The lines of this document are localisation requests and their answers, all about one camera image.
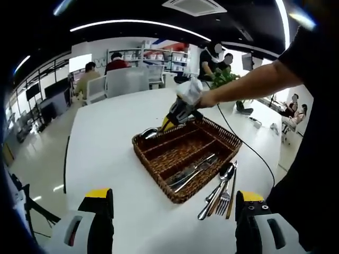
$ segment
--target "black ceiling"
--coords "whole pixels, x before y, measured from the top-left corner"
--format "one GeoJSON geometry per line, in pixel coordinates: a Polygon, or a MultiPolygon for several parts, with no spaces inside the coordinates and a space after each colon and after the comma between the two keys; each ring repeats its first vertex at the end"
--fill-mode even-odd
{"type": "Polygon", "coordinates": [[[9,3],[11,6],[8,6],[9,18],[6,17],[3,21],[5,55],[8,54],[9,62],[6,62],[5,75],[2,75],[1,82],[15,81],[15,85],[18,85],[39,65],[83,41],[141,36],[197,45],[205,43],[200,37],[150,24],[116,23],[93,26],[73,33],[69,31],[79,25],[105,20],[138,19],[162,22],[211,39],[249,44],[278,54],[284,50],[283,26],[275,0],[216,0],[228,12],[200,17],[162,7],[165,1],[75,0],[60,16],[54,16],[53,10],[61,0],[38,3],[12,1],[13,3],[9,3]],[[252,37],[253,41],[247,41],[241,30],[252,37]],[[31,55],[31,58],[13,79],[13,70],[27,55],[31,55]]]}

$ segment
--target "red shirt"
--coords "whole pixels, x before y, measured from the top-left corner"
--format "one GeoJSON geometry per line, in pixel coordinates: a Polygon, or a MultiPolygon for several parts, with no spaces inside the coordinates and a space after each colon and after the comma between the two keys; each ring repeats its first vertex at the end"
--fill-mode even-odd
{"type": "Polygon", "coordinates": [[[128,68],[128,67],[129,67],[128,64],[124,60],[120,60],[120,59],[114,60],[106,66],[105,75],[107,74],[107,71],[128,68]]]}

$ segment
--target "wicker basket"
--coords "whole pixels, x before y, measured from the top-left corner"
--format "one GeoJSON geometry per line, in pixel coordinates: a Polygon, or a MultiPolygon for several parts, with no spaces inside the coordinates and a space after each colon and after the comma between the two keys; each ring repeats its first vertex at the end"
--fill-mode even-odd
{"type": "Polygon", "coordinates": [[[238,152],[242,142],[223,127],[207,118],[190,119],[159,133],[151,139],[136,135],[132,139],[134,151],[141,163],[167,195],[176,204],[184,203],[211,181],[220,167],[229,162],[238,152]],[[190,165],[196,165],[208,155],[215,153],[217,161],[199,173],[179,192],[167,185],[166,180],[190,165]]]}

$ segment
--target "white table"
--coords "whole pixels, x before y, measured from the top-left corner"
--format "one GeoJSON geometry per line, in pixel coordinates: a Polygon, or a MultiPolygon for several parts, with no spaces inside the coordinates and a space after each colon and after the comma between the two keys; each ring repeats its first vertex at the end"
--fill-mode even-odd
{"type": "MultiPolygon", "coordinates": [[[[66,164],[68,207],[76,210],[91,189],[112,188],[114,253],[235,253],[234,211],[228,221],[217,215],[204,221],[197,219],[205,206],[204,198],[217,186],[218,178],[184,204],[173,204],[132,148],[132,137],[160,126],[175,98],[170,89],[133,93],[80,108],[75,117],[66,164]]],[[[275,122],[281,128],[281,117],[259,102],[254,101],[252,107],[252,117],[263,123],[260,129],[247,116],[230,111],[225,111],[225,116],[275,172],[281,136],[269,126],[275,122]]],[[[216,107],[200,112],[228,128],[216,107]]],[[[235,158],[239,163],[236,190],[266,197],[272,177],[265,164],[245,145],[235,158]]]]}

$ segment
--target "green plant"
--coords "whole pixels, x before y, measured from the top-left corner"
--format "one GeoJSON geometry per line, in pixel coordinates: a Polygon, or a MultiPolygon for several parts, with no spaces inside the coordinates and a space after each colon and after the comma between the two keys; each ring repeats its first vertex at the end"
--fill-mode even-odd
{"type": "Polygon", "coordinates": [[[226,68],[224,70],[220,70],[217,69],[215,72],[215,78],[213,79],[213,83],[211,88],[212,89],[216,89],[220,86],[223,86],[233,80],[238,79],[240,76],[239,75],[235,75],[233,73],[231,73],[230,68],[226,68]]]}

